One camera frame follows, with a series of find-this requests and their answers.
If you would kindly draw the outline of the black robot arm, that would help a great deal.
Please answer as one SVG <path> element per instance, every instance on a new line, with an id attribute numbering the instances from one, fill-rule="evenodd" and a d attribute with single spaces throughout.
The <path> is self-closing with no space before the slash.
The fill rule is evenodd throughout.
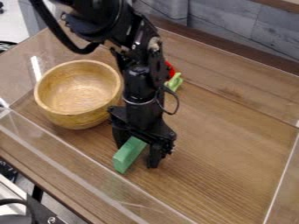
<path id="1" fill-rule="evenodd" d="M 124 78 L 122 106 L 108 109 L 118 146 L 131 137 L 150 144 L 147 166 L 172 153 L 176 133 L 164 122 L 164 85 L 170 79 L 163 41 L 151 21 L 127 0 L 60 0 L 70 8 L 66 24 L 91 43 L 110 48 Z"/>

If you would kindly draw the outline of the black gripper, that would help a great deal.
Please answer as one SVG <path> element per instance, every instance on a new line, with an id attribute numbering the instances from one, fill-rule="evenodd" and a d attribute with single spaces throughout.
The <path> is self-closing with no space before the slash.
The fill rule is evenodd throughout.
<path id="1" fill-rule="evenodd" d="M 156 168 L 167 155 L 172 154 L 176 133 L 164 121 L 164 98 L 144 103 L 126 102 L 124 106 L 108 108 L 112 136 L 120 149 L 130 137 L 150 144 L 147 167 Z"/>

